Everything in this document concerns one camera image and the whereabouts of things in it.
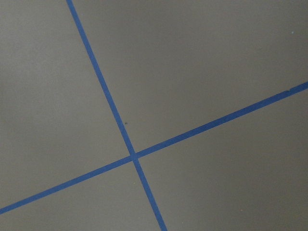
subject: blue tape strip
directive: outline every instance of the blue tape strip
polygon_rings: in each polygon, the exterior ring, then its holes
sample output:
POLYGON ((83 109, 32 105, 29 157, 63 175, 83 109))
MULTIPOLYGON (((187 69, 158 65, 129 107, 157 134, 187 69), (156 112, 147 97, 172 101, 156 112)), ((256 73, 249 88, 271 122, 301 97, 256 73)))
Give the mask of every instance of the blue tape strip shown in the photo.
POLYGON ((88 173, 86 173, 86 174, 84 174, 84 175, 82 175, 80 177, 77 177, 77 178, 69 180, 69 181, 67 181, 65 183, 59 184, 59 185, 57 185, 55 187, 52 187, 52 188, 47 189, 45 191, 42 191, 42 192, 40 192, 38 194, 35 194, 35 195, 33 195, 31 197, 28 197, 26 199, 23 199, 21 201, 18 201, 18 202, 14 203, 14 204, 11 204, 11 205, 8 205, 8 206, 6 206, 4 208, 1 208, 0 209, 0 214, 9 212, 9 211, 11 211, 13 209, 16 209, 16 208, 21 207, 21 206, 26 205, 26 204, 29 204, 29 203, 31 203, 33 201, 36 201, 38 199, 41 199, 41 198, 43 198, 45 196, 48 196, 48 195, 56 193, 56 192, 58 192, 60 190, 66 189, 68 187, 71 187, 71 186, 73 186, 75 184, 78 184, 78 183, 80 183, 82 181, 88 180, 88 179, 90 179, 92 177, 100 175, 100 174, 102 174, 104 172, 107 172, 107 171, 109 171, 111 169, 114 169, 116 167, 124 165, 124 164, 126 164, 128 162, 131 162, 131 157, 130 156, 127 156, 127 157, 125 157, 123 159, 115 161, 115 162, 113 162, 111 164, 108 164, 106 166, 100 167, 100 168, 98 168, 98 169, 96 169, 94 171, 88 172, 88 173))
POLYGON ((195 136, 195 135, 197 135, 197 134, 199 134, 201 132, 210 130, 210 129, 212 129, 214 127, 217 127, 217 126, 219 126, 221 124, 227 123, 227 122, 229 122, 231 120, 234 120, 234 119, 236 119, 238 117, 241 117, 241 116, 243 116, 245 114, 248 114, 250 112, 258 110, 258 109, 260 109, 262 107, 265 107, 267 105, 275 103, 275 102, 277 102, 279 100, 287 98, 287 97, 289 97, 291 95, 294 95, 294 94, 299 93, 301 91, 304 91, 306 89, 308 89, 308 82, 300 84, 300 85, 298 85, 298 86, 296 86, 294 88, 291 88, 290 90, 286 90, 286 91, 281 92, 281 93, 279 93, 277 95, 271 96, 271 97, 269 97, 267 99, 259 101, 259 102, 255 103, 253 105, 250 105, 250 106, 245 107, 245 108, 243 108, 241 110, 233 112, 233 113, 231 113, 229 115, 226 115, 224 117, 216 119, 216 120, 214 120, 212 122, 209 122, 207 124, 204 124, 204 125, 202 125, 200 127, 197 127, 197 128, 194 128, 194 129, 192 129, 190 131, 184 132, 184 133, 182 133, 182 134, 180 134, 178 136, 175 136, 175 137, 170 138, 170 139, 168 139, 166 141, 158 143, 158 144, 156 144, 156 145, 154 145, 152 147, 146 148, 146 149, 144 149, 144 150, 142 150, 140 152, 137 152, 136 153, 137 157, 140 158, 142 156, 145 156, 145 155, 151 154, 153 152, 156 152, 156 151, 158 151, 160 149, 163 149, 163 148, 166 148, 168 146, 171 146, 171 145, 173 145, 173 144, 175 144, 177 142, 180 142, 180 141, 185 140, 185 139, 187 139, 189 137, 195 136))
POLYGON ((152 210, 153 210, 153 212, 154 212, 154 214, 155 214, 155 217, 156 217, 156 219, 157 219, 157 222, 158 222, 158 224, 159 224, 161 230, 162 230, 162 231, 166 231, 167 228, 166 228, 166 226, 165 226, 164 220, 163 220, 163 218, 162 218, 162 216, 161 216, 161 213, 160 213, 160 211, 159 211, 159 209, 158 209, 158 206, 157 206, 157 204, 156 204, 156 201, 155 201, 155 199, 154 199, 154 196, 153 196, 153 194, 152 194, 152 191, 151 191, 151 189, 150 189, 150 186, 149 186, 149 184, 148 184, 148 182, 147 182, 147 180, 146 180, 146 177, 145 177, 145 175, 144 175, 144 172, 143 172, 143 170, 142 170, 142 168, 141 168, 141 165, 140 165, 140 163, 139 163, 139 161, 138 161, 138 158, 137 158, 137 156, 136 156, 135 150, 134 150, 134 148, 133 148, 133 146, 132 146, 132 144, 131 144, 131 141, 130 141, 130 139, 129 139, 129 136, 128 136, 128 134, 127 134, 127 131, 126 131, 126 129, 125 129, 125 126, 124 126, 124 124, 123 124, 123 121, 122 121, 122 119, 121 119, 121 117, 120 117, 120 114, 119 114, 119 112, 118 112, 118 110, 117 110, 117 108, 116 108, 116 105, 115 105, 115 103, 114 103, 114 101, 113 101, 113 99, 112 99, 112 96, 111 96, 111 94, 110 94, 110 91, 109 91, 109 89, 108 89, 108 87, 107 87, 107 84, 106 84, 106 82, 105 82, 105 80, 104 80, 104 77, 103 77, 102 72, 101 72, 101 70, 100 70, 100 67, 99 67, 99 65, 98 65, 98 63, 97 63, 97 60, 96 60, 96 58, 95 58, 95 56, 94 56, 93 50, 92 50, 92 48, 91 48, 91 46, 90 46, 90 43, 89 43, 88 38, 87 38, 87 36, 86 36, 86 33, 85 33, 84 29, 83 29, 83 26, 82 26, 82 24, 81 24, 81 21, 80 21, 80 19, 79 19, 79 17, 78 17, 78 14, 77 14, 76 10, 75 10, 75 7, 74 7, 74 5, 73 5, 73 3, 72 3, 71 0, 66 0, 66 2, 67 2, 67 5, 68 5, 68 7, 69 7, 69 9, 70 9, 70 11, 71 11, 71 14, 72 14, 72 16, 73 16, 73 19, 74 19, 74 21, 75 21, 75 23, 76 23, 76 26, 77 26, 78 31, 79 31, 79 33, 80 33, 81 39, 82 39, 82 41, 83 41, 83 44, 85 45, 85 48, 86 48, 87 53, 88 53, 88 56, 89 56, 89 58, 90 58, 90 60, 91 60, 91 63, 92 63, 92 65, 93 65, 93 68, 94 68, 94 70, 95 70, 96 76, 97 76, 97 78, 98 78, 98 80, 99 80, 99 82, 100 82, 100 84, 101 84, 102 90, 103 90, 103 92, 104 92, 104 94, 105 94, 105 96, 106 96, 106 99, 107 99, 108 103, 109 103, 110 109, 111 109, 111 111, 112 111, 112 113, 113 113, 113 115, 114 115, 114 118, 115 118, 115 120, 116 120, 116 123, 117 123, 117 125, 118 125, 118 127, 119 127, 119 129, 120 129, 120 132, 121 132, 122 137, 123 137, 123 139, 124 139, 124 142, 125 142, 125 144, 126 144, 126 146, 127 146, 127 149, 128 149, 128 151, 129 151, 129 154, 130 154, 130 156, 131 156, 131 159, 132 159, 132 161, 133 161, 133 163, 134 163, 134 166, 135 166, 136 171, 137 171, 137 173, 138 173, 138 176, 139 176, 139 178, 140 178, 140 180, 141 180, 141 183, 142 183, 143 188, 144 188, 144 190, 145 190, 145 193, 146 193, 146 195, 147 195, 147 197, 148 197, 148 200, 149 200, 149 202, 150 202, 150 204, 151 204, 151 207, 152 207, 152 210))

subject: blue tape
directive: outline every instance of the blue tape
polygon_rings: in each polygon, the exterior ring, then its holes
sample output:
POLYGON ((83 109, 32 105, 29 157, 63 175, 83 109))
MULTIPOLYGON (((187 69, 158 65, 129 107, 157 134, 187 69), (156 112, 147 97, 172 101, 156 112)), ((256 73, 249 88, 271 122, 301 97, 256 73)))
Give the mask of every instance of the blue tape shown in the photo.
POLYGON ((160 213, 160 211, 158 209, 157 203, 156 203, 156 201, 154 199, 154 196, 153 196, 152 191, 150 189, 150 186, 149 186, 149 184, 148 184, 148 182, 146 180, 146 177, 145 177, 144 172, 143 172, 143 170, 141 168, 141 165, 140 165, 140 163, 138 161, 138 158, 136 156, 135 150, 134 150, 134 148, 133 148, 133 146, 131 144, 131 141, 129 139, 129 136, 127 134, 127 131, 125 129, 125 126, 123 124, 121 116, 120 116, 120 114, 119 114, 119 112, 118 112, 118 110, 116 108, 116 104, 114 103, 113 98, 112 98, 112 96, 110 94, 110 91, 109 91, 109 89, 107 87, 107 84, 106 84, 106 82, 104 80, 103 74, 102 74, 102 72, 100 70, 100 67, 99 67, 99 65, 97 63, 97 60, 96 60, 96 58, 94 56, 93 50, 92 50, 92 48, 90 46, 90 43, 89 43, 88 38, 86 36, 86 33, 85 33, 84 29, 83 29, 81 21, 80 21, 80 19, 78 17, 78 14, 77 14, 76 10, 75 10, 75 7, 74 7, 74 5, 73 5, 71 0, 66 0, 66 2, 67 2, 67 5, 68 5, 68 7, 69 7, 69 9, 71 11, 73 19, 74 19, 74 21, 76 23, 76 26, 78 28, 78 31, 79 31, 79 34, 80 34, 81 39, 83 41, 83 44, 85 45, 85 48, 86 48, 87 53, 88 53, 88 56, 89 56, 89 58, 91 60, 93 68, 95 70, 96 76, 97 76, 97 78, 98 78, 98 80, 99 80, 99 82, 101 84, 102 90, 103 90, 103 92, 104 92, 104 94, 106 96, 106 99, 107 99, 108 103, 109 103, 110 109, 111 109, 111 111, 112 111, 112 113, 114 115, 114 118, 116 120, 116 123, 117 123, 117 125, 118 125, 118 127, 120 129, 120 132, 122 134, 123 140, 125 142, 125 145, 127 146, 127 149, 129 151, 131 159, 132 159, 132 161, 134 163, 134 166, 136 168, 136 171, 138 173, 138 176, 140 178, 142 186, 143 186, 143 188, 145 190, 145 193, 146 193, 146 195, 148 197, 148 200, 149 200, 149 202, 151 204, 152 210, 153 210, 153 212, 155 214, 155 217, 156 217, 157 222, 158 222, 158 224, 160 226, 160 229, 162 231, 166 231, 167 228, 165 226, 164 220, 163 220, 163 218, 161 216, 161 213, 160 213))
POLYGON ((194 129, 192 129, 190 131, 184 132, 184 133, 182 133, 182 134, 180 134, 178 136, 175 136, 175 137, 170 138, 170 139, 168 139, 166 141, 158 143, 158 144, 156 144, 156 145, 154 145, 152 147, 146 148, 146 149, 144 149, 144 150, 142 150, 140 152, 137 152, 136 153, 137 157, 140 158, 140 157, 143 157, 145 155, 148 155, 148 154, 151 154, 153 152, 156 152, 158 150, 161 150, 163 148, 166 148, 168 146, 171 146, 171 145, 173 145, 175 143, 178 143, 178 142, 180 142, 182 140, 185 140, 185 139, 187 139, 189 137, 195 136, 195 135, 197 135, 197 134, 199 134, 201 132, 204 132, 204 131, 210 130, 212 128, 215 128, 215 127, 217 127, 217 126, 219 126, 221 124, 227 123, 227 122, 229 122, 231 120, 234 120, 234 119, 236 119, 238 117, 241 117, 241 116, 243 116, 245 114, 251 113, 251 112, 253 112, 255 110, 258 110, 258 109, 260 109, 262 107, 265 107, 267 105, 275 103, 275 102, 277 102, 279 100, 285 99, 285 98, 287 98, 287 97, 289 97, 291 95, 294 95, 294 94, 299 93, 301 91, 304 91, 306 89, 308 89, 308 82, 300 84, 300 85, 298 85, 298 86, 296 86, 294 88, 291 88, 290 90, 286 90, 286 91, 281 92, 281 93, 279 93, 277 95, 271 96, 271 97, 269 97, 267 99, 259 101, 259 102, 255 103, 253 105, 245 107, 245 108, 243 108, 241 110, 233 112, 233 113, 231 113, 229 115, 226 115, 224 117, 221 117, 219 119, 213 120, 212 122, 204 124, 204 125, 202 125, 200 127, 197 127, 197 128, 194 128, 194 129))
POLYGON ((35 194, 35 195, 33 195, 31 197, 28 197, 26 199, 23 199, 21 201, 18 201, 18 202, 14 203, 14 204, 11 204, 11 205, 8 205, 8 206, 6 206, 4 208, 1 208, 0 209, 0 214, 9 212, 9 211, 11 211, 13 209, 16 209, 16 208, 21 207, 21 206, 26 205, 26 204, 29 204, 29 203, 31 203, 33 201, 36 201, 38 199, 41 199, 41 198, 43 198, 45 196, 48 196, 48 195, 56 193, 56 192, 58 192, 60 190, 66 189, 68 187, 71 187, 71 186, 73 186, 75 184, 78 184, 80 182, 88 180, 88 179, 90 179, 92 177, 100 175, 100 174, 102 174, 104 172, 107 172, 107 171, 109 171, 111 169, 114 169, 116 167, 124 165, 124 164, 126 164, 128 162, 131 162, 131 157, 130 156, 127 156, 127 157, 125 157, 123 159, 115 161, 115 162, 113 162, 111 164, 108 164, 106 166, 100 167, 100 168, 98 168, 98 169, 96 169, 94 171, 88 172, 88 173, 86 173, 86 174, 84 174, 84 175, 82 175, 80 177, 77 177, 77 178, 69 180, 69 181, 67 181, 65 183, 59 184, 59 185, 57 185, 55 187, 52 187, 52 188, 47 189, 45 191, 42 191, 42 192, 40 192, 38 194, 35 194))

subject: floor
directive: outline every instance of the floor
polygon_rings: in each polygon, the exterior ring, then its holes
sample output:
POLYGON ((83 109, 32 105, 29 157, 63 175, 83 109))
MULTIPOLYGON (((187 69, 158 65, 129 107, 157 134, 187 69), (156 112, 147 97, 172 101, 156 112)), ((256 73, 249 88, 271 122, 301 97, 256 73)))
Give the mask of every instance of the floor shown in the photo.
POLYGON ((308 1, 0 6, 0 230, 307 230, 308 1))

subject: blue line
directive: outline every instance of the blue line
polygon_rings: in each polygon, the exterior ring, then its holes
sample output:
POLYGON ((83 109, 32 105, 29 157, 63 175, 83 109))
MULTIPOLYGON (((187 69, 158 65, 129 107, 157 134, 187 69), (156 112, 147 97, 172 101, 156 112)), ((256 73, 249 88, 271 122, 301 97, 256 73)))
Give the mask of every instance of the blue line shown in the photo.
POLYGON ((99 80, 99 82, 101 84, 102 90, 103 90, 103 92, 104 92, 104 94, 106 96, 106 99, 107 99, 108 103, 109 103, 110 109, 111 109, 111 111, 112 111, 112 113, 114 115, 114 118, 116 120, 116 123, 117 123, 117 125, 118 125, 118 127, 120 129, 120 132, 122 134, 123 140, 124 140, 124 142, 125 142, 125 144, 127 146, 127 149, 129 151, 131 159, 132 159, 132 161, 134 163, 134 166, 136 168, 136 171, 138 173, 140 181, 141 181, 141 183, 143 185, 145 193, 146 193, 146 195, 147 195, 147 197, 149 199, 149 202, 151 204, 151 207, 152 207, 152 210, 153 210, 153 212, 155 214, 157 222, 158 222, 158 224, 159 224, 159 226, 160 226, 162 231, 167 231, 167 228, 165 226, 164 220, 163 220, 163 218, 161 216, 161 213, 160 213, 160 211, 158 209, 158 206, 156 204, 154 196, 153 196, 153 194, 151 192, 150 186, 149 186, 149 184, 148 184, 148 182, 146 180, 144 172, 143 172, 143 170, 141 168, 141 165, 139 163, 139 160, 138 160, 138 158, 136 156, 135 150, 134 150, 134 148, 133 148, 133 146, 131 144, 131 141, 129 139, 129 136, 127 134, 127 131, 125 129, 123 121, 122 121, 122 119, 120 117, 120 114, 119 114, 119 112, 118 112, 118 110, 116 108, 116 105, 115 105, 115 103, 114 103, 114 101, 112 99, 110 91, 109 91, 109 89, 107 87, 107 84, 106 84, 106 82, 104 80, 103 74, 102 74, 102 72, 100 70, 100 67, 99 67, 99 65, 97 63, 97 60, 96 60, 96 58, 94 56, 93 50, 92 50, 92 48, 90 46, 90 43, 89 43, 88 38, 86 36, 86 33, 85 33, 84 29, 83 29, 81 21, 80 21, 80 19, 78 17, 78 14, 77 14, 77 12, 75 10, 73 2, 71 0, 66 0, 66 2, 67 2, 67 5, 68 5, 68 7, 69 7, 69 9, 71 11, 73 19, 74 19, 74 21, 76 23, 76 26, 78 28, 78 31, 79 31, 79 34, 80 34, 81 39, 83 41, 83 44, 85 45, 85 48, 86 48, 87 53, 88 53, 88 56, 89 56, 89 58, 91 60, 93 68, 95 70, 96 76, 97 76, 97 78, 98 78, 98 80, 99 80))
POLYGON ((305 83, 300 84, 300 85, 298 85, 298 86, 296 86, 294 88, 291 88, 290 90, 286 90, 286 91, 281 92, 281 93, 279 93, 277 95, 274 95, 274 96, 271 96, 271 97, 269 97, 267 99, 259 101, 259 102, 255 103, 253 105, 245 107, 245 108, 243 108, 241 110, 238 110, 236 112, 233 112, 233 113, 231 113, 229 115, 226 115, 226 116, 223 116, 223 117, 221 117, 219 119, 213 120, 212 122, 204 124, 204 125, 202 125, 200 127, 197 127, 197 128, 194 128, 194 129, 192 129, 190 131, 184 132, 184 133, 182 133, 182 134, 180 134, 178 136, 175 136, 175 137, 170 138, 170 139, 168 139, 166 141, 158 143, 158 144, 156 144, 156 145, 154 145, 152 147, 146 148, 146 149, 144 149, 144 150, 142 150, 140 152, 137 152, 136 153, 137 157, 140 158, 142 156, 151 154, 153 152, 156 152, 158 150, 161 150, 163 148, 171 146, 171 145, 173 145, 175 143, 178 143, 178 142, 180 142, 182 140, 185 140, 185 139, 187 139, 189 137, 195 136, 195 135, 197 135, 197 134, 199 134, 201 132, 204 132, 204 131, 210 130, 212 128, 215 128, 215 127, 217 127, 219 125, 227 123, 227 122, 229 122, 231 120, 234 120, 234 119, 236 119, 238 117, 241 117, 241 116, 243 116, 245 114, 251 113, 251 112, 253 112, 255 110, 258 110, 258 109, 260 109, 262 107, 265 107, 267 105, 275 103, 275 102, 277 102, 279 100, 285 99, 285 98, 287 98, 287 97, 289 97, 291 95, 294 95, 294 94, 299 93, 301 91, 304 91, 306 89, 308 89, 308 82, 305 82, 305 83))
POLYGON ((28 197, 26 199, 23 199, 21 201, 18 201, 16 203, 8 205, 8 206, 6 206, 4 208, 1 208, 0 209, 0 214, 9 212, 9 211, 11 211, 13 209, 16 209, 16 208, 21 207, 21 206, 26 205, 26 204, 29 204, 29 203, 31 203, 33 201, 36 201, 38 199, 41 199, 41 198, 43 198, 45 196, 51 195, 51 194, 56 193, 56 192, 58 192, 60 190, 66 189, 68 187, 71 187, 71 186, 73 186, 75 184, 78 184, 78 183, 80 183, 82 181, 88 180, 88 179, 90 179, 92 177, 100 175, 100 174, 102 174, 104 172, 107 172, 107 171, 109 171, 111 169, 114 169, 116 167, 124 165, 124 164, 126 164, 126 163, 128 163, 130 161, 131 161, 131 157, 130 156, 122 158, 122 159, 120 159, 118 161, 115 161, 115 162, 113 162, 111 164, 108 164, 106 166, 100 167, 100 168, 98 168, 98 169, 96 169, 94 171, 88 172, 88 173, 86 173, 86 174, 84 174, 82 176, 79 176, 79 177, 74 178, 72 180, 69 180, 69 181, 67 181, 65 183, 59 184, 59 185, 57 185, 55 187, 52 187, 52 188, 47 189, 45 191, 42 191, 42 192, 40 192, 38 194, 35 194, 35 195, 31 196, 31 197, 28 197))

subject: gray floor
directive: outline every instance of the gray floor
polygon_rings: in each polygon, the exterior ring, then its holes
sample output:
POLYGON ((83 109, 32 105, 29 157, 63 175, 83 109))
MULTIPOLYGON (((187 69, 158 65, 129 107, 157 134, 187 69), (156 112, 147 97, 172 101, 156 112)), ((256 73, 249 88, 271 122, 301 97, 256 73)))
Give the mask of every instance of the gray floor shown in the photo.
MULTIPOLYGON (((73 1, 136 152, 308 81, 307 1, 73 1)), ((0 209, 129 156, 65 1, 0 1, 0 209)), ((305 231, 308 90, 139 159, 169 231, 305 231)), ((0 230, 158 231, 133 163, 0 230)))

